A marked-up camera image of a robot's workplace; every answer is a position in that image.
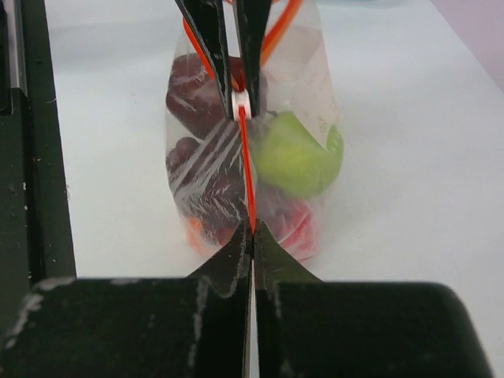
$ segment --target green pear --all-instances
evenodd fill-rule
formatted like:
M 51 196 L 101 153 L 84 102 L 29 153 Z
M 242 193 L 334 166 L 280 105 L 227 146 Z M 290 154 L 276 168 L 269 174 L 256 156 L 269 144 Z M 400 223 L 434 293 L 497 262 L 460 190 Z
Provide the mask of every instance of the green pear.
M 333 125 L 323 148 L 292 112 L 280 113 L 264 138 L 251 149 L 261 180 L 296 198 L 323 193 L 336 179 L 343 162 L 343 139 Z

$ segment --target clear plastic bag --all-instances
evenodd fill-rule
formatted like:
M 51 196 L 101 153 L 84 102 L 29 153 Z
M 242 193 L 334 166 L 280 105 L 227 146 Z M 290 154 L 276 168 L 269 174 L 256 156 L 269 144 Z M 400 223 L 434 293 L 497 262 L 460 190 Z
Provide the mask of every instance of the clear plastic bag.
M 224 7 L 231 12 L 231 5 Z M 233 27 L 228 44 L 237 80 L 241 60 Z M 255 213 L 283 248 L 304 260 L 317 251 L 324 209 L 343 160 L 313 0 L 272 4 L 261 60 L 261 113 L 246 123 L 250 150 L 245 154 L 254 172 L 250 202 L 239 123 L 225 118 L 215 80 L 182 33 L 166 96 L 169 186 L 188 242 L 199 253 L 217 251 Z

